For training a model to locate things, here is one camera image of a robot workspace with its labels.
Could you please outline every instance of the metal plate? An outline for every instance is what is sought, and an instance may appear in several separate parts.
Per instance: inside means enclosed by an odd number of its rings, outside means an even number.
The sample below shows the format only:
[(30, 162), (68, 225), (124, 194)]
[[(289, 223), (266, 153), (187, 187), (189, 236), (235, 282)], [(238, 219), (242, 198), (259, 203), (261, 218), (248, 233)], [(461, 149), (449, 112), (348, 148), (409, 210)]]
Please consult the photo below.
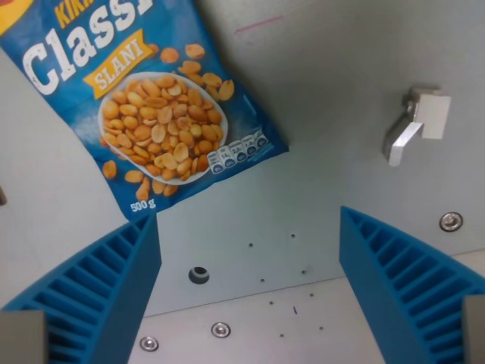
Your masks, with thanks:
[[(485, 247), (485, 4), (199, 3), (221, 54), (273, 116), (290, 153), (158, 215), (163, 265), (146, 315), (342, 276), (341, 205), (446, 253)], [(0, 65), (0, 184), (16, 224), (9, 228), (45, 272), (124, 219), (72, 132), (3, 53)], [(411, 142), (391, 168), (383, 137), (415, 83), (439, 84), (452, 97), (445, 136)], [(439, 226), (449, 211), (466, 220), (453, 234)], [(198, 266), (208, 270), (207, 284), (188, 279)]]

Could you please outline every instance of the white metal surface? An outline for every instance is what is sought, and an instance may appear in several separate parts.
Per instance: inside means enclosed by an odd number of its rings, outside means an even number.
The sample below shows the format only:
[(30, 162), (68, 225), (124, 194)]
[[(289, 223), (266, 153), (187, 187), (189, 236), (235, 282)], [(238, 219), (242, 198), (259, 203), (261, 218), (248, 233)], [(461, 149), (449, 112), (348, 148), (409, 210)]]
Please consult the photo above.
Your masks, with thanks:
[[(455, 258), (485, 275), (485, 250)], [(210, 332), (219, 321), (231, 327), (225, 339)], [(158, 339), (156, 352), (140, 349), (144, 336)], [(144, 318), (129, 364), (162, 362), (384, 363), (346, 278)]]
[[(484, 3), (198, 3), (291, 151), (159, 214), (164, 264), (147, 315), (343, 276), (341, 205), (446, 253), (485, 247)], [(125, 220), (73, 133), (3, 52), (0, 66), (6, 303)], [(416, 143), (392, 169), (383, 136), (414, 82), (453, 97), (449, 123), (443, 141)], [(449, 211), (465, 218), (454, 234), (438, 228)], [(208, 269), (207, 284), (190, 283), (195, 266)]]

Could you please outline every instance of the screw head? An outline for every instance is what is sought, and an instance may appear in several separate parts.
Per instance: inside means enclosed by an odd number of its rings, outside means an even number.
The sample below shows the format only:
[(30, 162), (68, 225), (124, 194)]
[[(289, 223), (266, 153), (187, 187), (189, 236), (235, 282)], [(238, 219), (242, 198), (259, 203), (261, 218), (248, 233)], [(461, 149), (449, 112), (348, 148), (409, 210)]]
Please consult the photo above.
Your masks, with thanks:
[(211, 332), (215, 337), (224, 339), (230, 335), (230, 327), (224, 322), (216, 322), (212, 325)]
[(158, 349), (158, 341), (150, 336), (145, 336), (139, 341), (139, 345), (144, 351), (152, 352)]
[(448, 212), (440, 219), (440, 228), (446, 233), (453, 233), (463, 225), (463, 216), (457, 212)]

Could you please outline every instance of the small hole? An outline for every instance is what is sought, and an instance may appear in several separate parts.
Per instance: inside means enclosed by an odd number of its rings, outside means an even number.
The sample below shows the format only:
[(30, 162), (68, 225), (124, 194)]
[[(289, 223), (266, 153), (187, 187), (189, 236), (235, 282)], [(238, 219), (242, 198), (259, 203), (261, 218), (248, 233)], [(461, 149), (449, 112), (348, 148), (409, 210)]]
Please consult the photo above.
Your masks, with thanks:
[(7, 204), (7, 197), (3, 193), (2, 188), (0, 187), (0, 206), (6, 205)]
[(194, 284), (206, 284), (209, 280), (209, 273), (203, 267), (194, 267), (189, 271), (189, 279)]

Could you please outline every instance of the blue plastic gripper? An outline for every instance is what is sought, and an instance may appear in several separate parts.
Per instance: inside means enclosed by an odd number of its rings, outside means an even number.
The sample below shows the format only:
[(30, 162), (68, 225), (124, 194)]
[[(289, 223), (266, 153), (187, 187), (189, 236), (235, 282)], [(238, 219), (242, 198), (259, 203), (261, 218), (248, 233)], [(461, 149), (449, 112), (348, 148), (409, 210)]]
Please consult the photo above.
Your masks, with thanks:
[(463, 362), (462, 300), (485, 279), (394, 227), (342, 207), (340, 263), (383, 358)]
[(132, 221), (50, 271), (3, 310), (42, 310), (50, 364), (124, 364), (161, 266), (155, 215)]

